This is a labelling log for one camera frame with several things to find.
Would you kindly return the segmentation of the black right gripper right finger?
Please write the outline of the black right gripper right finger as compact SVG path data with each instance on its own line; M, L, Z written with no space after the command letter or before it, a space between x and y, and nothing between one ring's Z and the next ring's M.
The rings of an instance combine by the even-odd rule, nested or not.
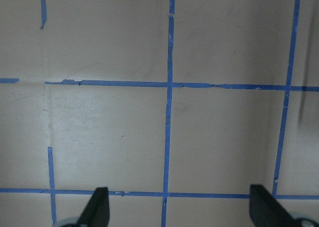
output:
M298 222L263 185L251 185L249 216L255 227L297 227Z

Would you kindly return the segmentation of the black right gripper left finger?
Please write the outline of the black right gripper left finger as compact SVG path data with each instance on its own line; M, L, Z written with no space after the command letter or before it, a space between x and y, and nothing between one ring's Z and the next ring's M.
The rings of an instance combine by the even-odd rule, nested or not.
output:
M107 227L110 221L109 191L97 188L79 217L77 227Z

